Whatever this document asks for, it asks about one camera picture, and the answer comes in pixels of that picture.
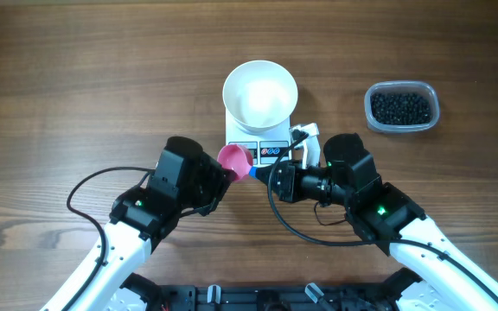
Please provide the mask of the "pink scoop with blue handle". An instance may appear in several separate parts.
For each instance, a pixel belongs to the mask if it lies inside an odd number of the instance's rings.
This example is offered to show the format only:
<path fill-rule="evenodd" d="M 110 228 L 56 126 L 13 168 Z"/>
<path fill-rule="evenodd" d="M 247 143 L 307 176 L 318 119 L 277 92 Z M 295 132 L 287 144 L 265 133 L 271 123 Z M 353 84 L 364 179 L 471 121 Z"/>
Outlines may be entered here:
<path fill-rule="evenodd" d="M 217 158 L 218 163 L 234 173 L 233 181 L 254 178 L 257 168 L 253 166 L 252 152 L 243 145 L 228 144 L 224 146 Z"/>

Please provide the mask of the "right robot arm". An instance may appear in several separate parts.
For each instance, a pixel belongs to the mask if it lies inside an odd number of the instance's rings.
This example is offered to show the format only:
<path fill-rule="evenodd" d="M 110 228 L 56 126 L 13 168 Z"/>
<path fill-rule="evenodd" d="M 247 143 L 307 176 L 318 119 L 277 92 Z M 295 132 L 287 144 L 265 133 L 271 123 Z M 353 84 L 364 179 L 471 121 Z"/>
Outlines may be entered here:
<path fill-rule="evenodd" d="M 372 303 L 379 310 L 498 310 L 498 282 L 453 245 L 408 195 L 384 182 L 357 134 L 331 137 L 325 167 L 276 160 L 253 168 L 271 203 L 341 205 L 358 240 L 403 264 Z"/>

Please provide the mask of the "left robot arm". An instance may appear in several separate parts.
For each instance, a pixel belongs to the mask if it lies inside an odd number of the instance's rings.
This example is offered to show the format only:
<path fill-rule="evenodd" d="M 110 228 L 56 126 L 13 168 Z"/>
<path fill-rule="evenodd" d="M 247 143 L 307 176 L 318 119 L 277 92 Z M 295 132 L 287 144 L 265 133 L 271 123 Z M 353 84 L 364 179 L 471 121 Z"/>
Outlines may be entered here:
<path fill-rule="evenodd" d="M 213 212 L 236 174 L 187 137 L 170 137 L 154 168 L 113 202 L 109 220 L 91 222 L 99 238 L 44 305 L 46 310 L 101 310 L 119 286 L 178 225 L 180 219 Z"/>

